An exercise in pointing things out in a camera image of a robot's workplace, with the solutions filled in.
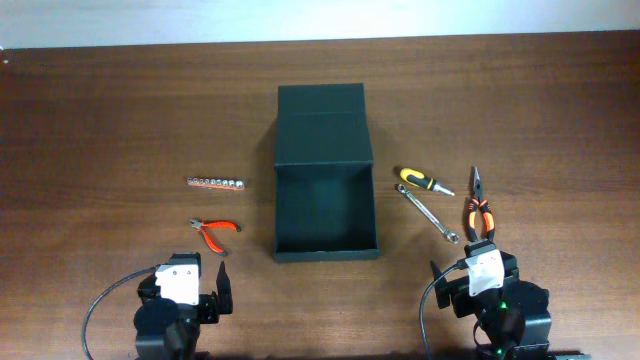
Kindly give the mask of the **silver combination wrench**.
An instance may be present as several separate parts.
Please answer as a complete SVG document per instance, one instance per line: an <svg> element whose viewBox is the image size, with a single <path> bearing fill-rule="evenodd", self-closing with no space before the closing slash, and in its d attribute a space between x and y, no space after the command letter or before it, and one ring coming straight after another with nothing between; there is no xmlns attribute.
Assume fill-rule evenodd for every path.
<svg viewBox="0 0 640 360"><path fill-rule="evenodd" d="M450 243L457 244L459 242L459 236L453 231L446 228L432 213L431 211L416 198L404 185L396 184L396 190L406 197L442 234L442 236Z"/></svg>

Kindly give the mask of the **small red cutting pliers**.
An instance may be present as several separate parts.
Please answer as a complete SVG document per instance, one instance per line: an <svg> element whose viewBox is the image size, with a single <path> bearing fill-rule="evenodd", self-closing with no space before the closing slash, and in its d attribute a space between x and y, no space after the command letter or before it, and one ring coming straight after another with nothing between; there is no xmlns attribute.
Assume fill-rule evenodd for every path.
<svg viewBox="0 0 640 360"><path fill-rule="evenodd" d="M227 229L237 233L242 232L242 228L239 225L227 220L203 221L199 218L191 218L189 220L189 223L192 228L196 229L197 232L201 234L207 247L213 253L222 257L226 257L228 255L228 252L217 245L217 243L210 236L209 230Z"/></svg>

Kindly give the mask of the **orange black needle-nose pliers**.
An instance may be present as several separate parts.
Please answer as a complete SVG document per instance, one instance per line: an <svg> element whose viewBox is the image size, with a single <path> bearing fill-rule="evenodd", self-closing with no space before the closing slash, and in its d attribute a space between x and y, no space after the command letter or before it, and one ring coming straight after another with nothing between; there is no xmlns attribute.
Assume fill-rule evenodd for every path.
<svg viewBox="0 0 640 360"><path fill-rule="evenodd" d="M484 231L481 234L476 232L476 215L481 214L484 224ZM470 182L470 198L467 203L466 220L464 222L466 235L470 242L481 240L492 241L495 236L495 218L490 209L488 200L484 197L483 183L476 166L472 167Z"/></svg>

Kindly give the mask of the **orange socket bit rail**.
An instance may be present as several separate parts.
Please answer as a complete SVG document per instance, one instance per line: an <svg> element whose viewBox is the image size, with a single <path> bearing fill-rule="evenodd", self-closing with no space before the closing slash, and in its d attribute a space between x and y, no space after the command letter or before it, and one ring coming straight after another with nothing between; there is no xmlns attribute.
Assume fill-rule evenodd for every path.
<svg viewBox="0 0 640 360"><path fill-rule="evenodd" d="M186 184L191 187L205 189L220 189L230 191L243 191L245 184L241 180L220 178L187 178Z"/></svg>

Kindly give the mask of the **yellow black screwdriver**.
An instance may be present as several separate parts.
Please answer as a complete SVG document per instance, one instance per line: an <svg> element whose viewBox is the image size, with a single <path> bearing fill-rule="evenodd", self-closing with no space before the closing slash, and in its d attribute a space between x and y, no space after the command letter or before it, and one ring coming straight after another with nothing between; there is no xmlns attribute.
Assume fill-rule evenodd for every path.
<svg viewBox="0 0 640 360"><path fill-rule="evenodd" d="M424 188L426 190L441 193L447 196L454 196L455 193L444 187L434 178L426 176L424 173L412 168L402 168L399 172L401 179L415 187Z"/></svg>

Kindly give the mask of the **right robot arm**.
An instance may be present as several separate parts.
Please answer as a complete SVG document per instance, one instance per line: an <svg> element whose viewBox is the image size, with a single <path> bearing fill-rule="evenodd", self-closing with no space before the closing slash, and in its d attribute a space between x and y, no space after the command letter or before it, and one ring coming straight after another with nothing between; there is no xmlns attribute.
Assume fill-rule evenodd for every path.
<svg viewBox="0 0 640 360"><path fill-rule="evenodd" d="M433 293L441 309L450 307L458 318L475 318L472 335L483 331L489 342L475 341L476 359L561 360L588 359L578 351L554 352L549 334L550 293L520 279L517 258L489 241L470 243L465 256L441 270L430 264L433 281L419 305L423 345L428 347L424 309Z"/></svg>

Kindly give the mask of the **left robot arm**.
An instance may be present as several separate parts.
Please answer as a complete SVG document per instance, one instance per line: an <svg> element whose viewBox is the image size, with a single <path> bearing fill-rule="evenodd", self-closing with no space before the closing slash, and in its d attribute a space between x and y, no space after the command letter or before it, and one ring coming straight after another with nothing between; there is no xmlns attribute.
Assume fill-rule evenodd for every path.
<svg viewBox="0 0 640 360"><path fill-rule="evenodd" d="M140 282L141 306L133 319L140 359L193 360L203 325L217 324L233 313L232 287L224 263L215 291L202 293L201 254L175 253Z"/></svg>

